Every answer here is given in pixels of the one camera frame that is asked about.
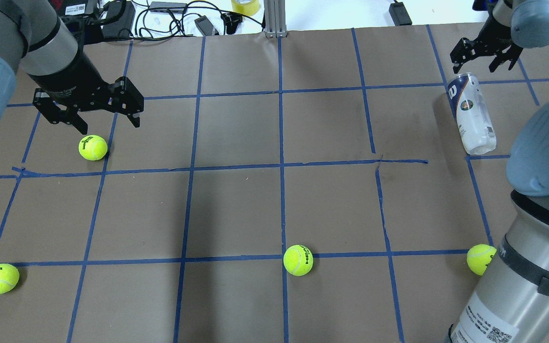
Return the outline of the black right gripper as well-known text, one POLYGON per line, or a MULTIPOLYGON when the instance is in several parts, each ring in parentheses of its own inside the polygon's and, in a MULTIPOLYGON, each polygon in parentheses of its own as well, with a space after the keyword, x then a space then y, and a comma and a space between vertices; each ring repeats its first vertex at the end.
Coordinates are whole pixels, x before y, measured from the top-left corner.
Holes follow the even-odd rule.
POLYGON ((465 63, 478 57, 494 56, 489 71, 509 63, 508 71, 515 67, 523 48, 512 41, 509 26, 487 21, 475 39, 461 38, 450 53, 453 73, 458 74, 465 63))

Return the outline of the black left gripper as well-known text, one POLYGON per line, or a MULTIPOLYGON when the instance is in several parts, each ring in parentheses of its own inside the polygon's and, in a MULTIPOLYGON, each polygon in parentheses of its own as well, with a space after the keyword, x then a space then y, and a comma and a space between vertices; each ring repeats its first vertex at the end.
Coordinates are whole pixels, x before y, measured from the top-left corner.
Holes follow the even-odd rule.
POLYGON ((122 76, 113 84, 98 85, 81 94, 79 87, 63 93, 67 98, 37 88, 33 94, 33 106, 42 113, 55 114, 54 123, 64 123, 86 135, 88 124, 79 111, 105 110, 126 115, 133 127, 140 127, 140 113, 144 110, 144 96, 130 78, 122 76))

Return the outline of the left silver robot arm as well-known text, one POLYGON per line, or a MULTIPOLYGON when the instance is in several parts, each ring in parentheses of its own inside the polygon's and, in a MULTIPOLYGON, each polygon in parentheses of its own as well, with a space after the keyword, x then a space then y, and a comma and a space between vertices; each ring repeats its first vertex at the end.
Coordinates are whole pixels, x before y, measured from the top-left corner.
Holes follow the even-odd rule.
POLYGON ((83 50, 85 44, 103 41, 101 27, 117 21, 127 4, 122 0, 115 17, 100 19, 60 17, 48 0, 0 0, 0 119, 22 70, 37 84, 33 106, 51 124, 87 134, 79 113, 105 110, 126 115, 138 128, 143 95, 127 77, 105 82, 83 50))

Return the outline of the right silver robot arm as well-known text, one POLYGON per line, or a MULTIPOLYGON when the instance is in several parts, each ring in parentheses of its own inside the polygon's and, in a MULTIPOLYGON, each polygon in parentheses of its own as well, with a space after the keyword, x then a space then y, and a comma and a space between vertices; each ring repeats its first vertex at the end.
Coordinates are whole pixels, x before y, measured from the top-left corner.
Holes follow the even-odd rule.
MULTIPOLYGON (((495 148, 496 137, 477 79, 460 68, 482 56, 489 70, 521 52, 549 45, 549 0, 476 0, 488 11, 479 35, 460 39, 450 57, 448 99, 466 152, 495 148)), ((540 343, 549 333, 549 102, 528 120, 510 149, 506 178, 517 216, 506 232, 448 343, 540 343)))

